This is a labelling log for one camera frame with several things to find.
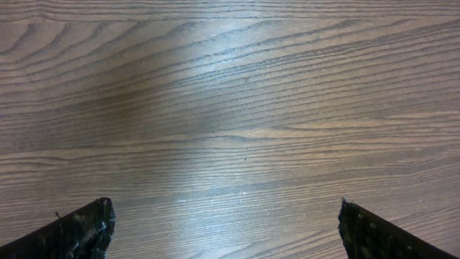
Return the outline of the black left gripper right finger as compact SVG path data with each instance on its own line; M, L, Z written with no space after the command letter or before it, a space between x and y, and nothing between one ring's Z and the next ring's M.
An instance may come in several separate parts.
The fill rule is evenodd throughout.
M346 199L341 200L338 220L350 259L457 259Z

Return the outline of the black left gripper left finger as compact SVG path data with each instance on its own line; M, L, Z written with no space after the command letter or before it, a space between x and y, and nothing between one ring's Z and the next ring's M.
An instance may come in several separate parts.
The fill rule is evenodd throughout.
M115 227L108 197L1 246L1 259L104 259Z

